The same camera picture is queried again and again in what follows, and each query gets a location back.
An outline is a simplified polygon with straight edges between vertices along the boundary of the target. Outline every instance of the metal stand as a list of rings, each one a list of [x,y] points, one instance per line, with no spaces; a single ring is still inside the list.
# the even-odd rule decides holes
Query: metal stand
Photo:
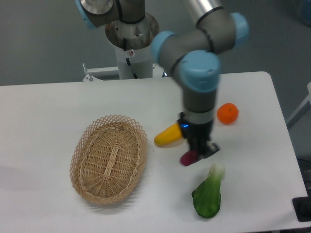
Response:
[[[298,105],[293,113],[286,119],[287,129],[290,130],[301,117],[311,108],[311,83],[308,84],[309,94],[307,97]]]

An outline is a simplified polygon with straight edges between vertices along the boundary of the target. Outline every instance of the green vegetable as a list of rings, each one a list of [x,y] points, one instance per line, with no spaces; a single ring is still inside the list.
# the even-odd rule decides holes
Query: green vegetable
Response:
[[[214,217],[220,209],[220,181],[225,175],[222,164],[212,164],[208,176],[193,192],[193,206],[199,216]]]

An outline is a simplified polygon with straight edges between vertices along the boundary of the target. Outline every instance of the toy vegetable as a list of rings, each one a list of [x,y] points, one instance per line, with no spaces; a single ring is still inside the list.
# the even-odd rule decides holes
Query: toy vegetable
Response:
[[[224,165],[212,164],[206,180],[192,192],[193,206],[199,216],[212,218],[218,213],[221,204],[220,181],[224,175]]]
[[[158,147],[162,147],[164,145],[167,145],[169,143],[175,142],[183,137],[179,125],[173,124],[170,127],[168,127],[165,131],[159,133],[155,137],[155,144]]]

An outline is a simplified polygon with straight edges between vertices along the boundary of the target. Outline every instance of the light blue joint cap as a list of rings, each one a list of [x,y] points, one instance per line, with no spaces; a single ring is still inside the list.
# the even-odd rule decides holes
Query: light blue joint cap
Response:
[[[82,16],[84,22],[86,23],[86,26],[87,26],[88,28],[90,28],[90,29],[96,28],[96,27],[94,26],[94,24],[93,24],[93,23],[88,19],[88,17],[86,16],[86,13],[84,12],[84,10],[83,10],[83,8],[82,8],[82,6],[81,6],[81,4],[80,4],[80,1],[79,1],[79,0],[75,0],[75,2],[76,2],[76,5],[77,5],[77,7],[78,7],[78,9],[79,9],[79,11],[80,11],[80,14],[81,14],[81,16]]]
[[[188,53],[180,62],[179,75],[188,88],[201,93],[217,88],[221,67],[217,55],[196,50]]]
[[[249,27],[246,18],[240,13],[231,13],[235,23],[235,45],[234,47],[244,44],[249,37]]]
[[[160,52],[161,52],[164,42],[169,36],[174,35],[174,34],[175,33],[170,32],[170,31],[164,31],[156,35],[155,38],[152,40],[151,53],[156,63],[159,63]]]

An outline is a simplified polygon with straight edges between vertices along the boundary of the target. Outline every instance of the red object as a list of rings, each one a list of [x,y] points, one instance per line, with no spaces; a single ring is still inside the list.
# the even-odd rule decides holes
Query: red object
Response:
[[[197,150],[188,151],[180,158],[180,162],[184,166],[189,166],[198,161],[199,161],[199,154]]]

